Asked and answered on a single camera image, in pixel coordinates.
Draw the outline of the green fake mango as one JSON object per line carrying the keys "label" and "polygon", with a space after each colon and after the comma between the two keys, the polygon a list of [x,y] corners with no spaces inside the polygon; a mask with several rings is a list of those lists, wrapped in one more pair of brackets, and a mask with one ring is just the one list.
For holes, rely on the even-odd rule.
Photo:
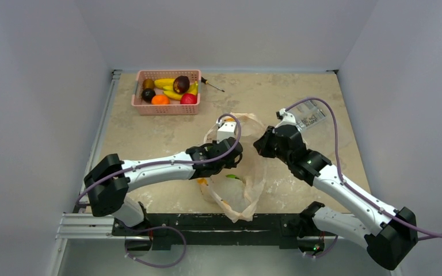
{"label": "green fake mango", "polygon": [[236,175],[234,175],[234,174],[227,174],[227,175],[226,175],[226,178],[237,179],[237,180],[240,180],[240,181],[241,181],[241,178],[238,177],[238,176],[236,176]]}

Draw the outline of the translucent plastic bag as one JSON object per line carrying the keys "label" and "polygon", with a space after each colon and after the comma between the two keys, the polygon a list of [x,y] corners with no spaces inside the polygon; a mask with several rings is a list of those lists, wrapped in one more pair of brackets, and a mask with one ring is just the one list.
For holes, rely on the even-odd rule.
{"label": "translucent plastic bag", "polygon": [[232,169],[224,169],[196,182],[203,198],[216,203],[233,223],[252,221],[264,191],[267,161],[259,156],[253,143],[265,133],[266,126],[253,113],[235,113],[241,123],[242,160]]}

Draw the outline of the dark maroon fake fruit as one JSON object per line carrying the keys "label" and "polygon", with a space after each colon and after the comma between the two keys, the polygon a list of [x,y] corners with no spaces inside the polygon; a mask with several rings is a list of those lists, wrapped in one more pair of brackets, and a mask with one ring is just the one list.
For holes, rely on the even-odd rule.
{"label": "dark maroon fake fruit", "polygon": [[187,76],[181,75],[173,82],[173,91],[177,94],[184,94],[190,88],[190,79]]}

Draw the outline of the yellow fake banana bunch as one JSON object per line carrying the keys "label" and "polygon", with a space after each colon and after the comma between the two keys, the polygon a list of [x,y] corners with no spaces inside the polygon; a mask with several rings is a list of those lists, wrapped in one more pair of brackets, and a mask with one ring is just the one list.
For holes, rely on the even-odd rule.
{"label": "yellow fake banana bunch", "polygon": [[[170,99],[180,101],[181,98],[183,97],[183,94],[179,94],[179,93],[174,92],[173,86],[164,86],[162,88],[162,90],[163,90],[164,95],[166,95]],[[190,88],[188,89],[186,94],[188,94],[188,93],[192,94],[194,96],[197,96],[197,94],[198,94],[198,82],[197,81],[195,81],[193,84],[190,85]]]}

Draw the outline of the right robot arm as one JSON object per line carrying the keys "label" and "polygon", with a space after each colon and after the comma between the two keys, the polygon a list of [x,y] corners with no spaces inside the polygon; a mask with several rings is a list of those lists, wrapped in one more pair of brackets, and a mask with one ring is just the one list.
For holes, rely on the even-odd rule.
{"label": "right robot arm", "polygon": [[308,234],[331,232],[366,249],[381,267],[395,270],[418,242],[415,214],[407,207],[397,210],[368,194],[321,153],[307,148],[297,127],[267,127],[254,142],[260,156],[278,158],[297,179],[326,193],[350,211],[342,214],[312,203],[300,218]]}

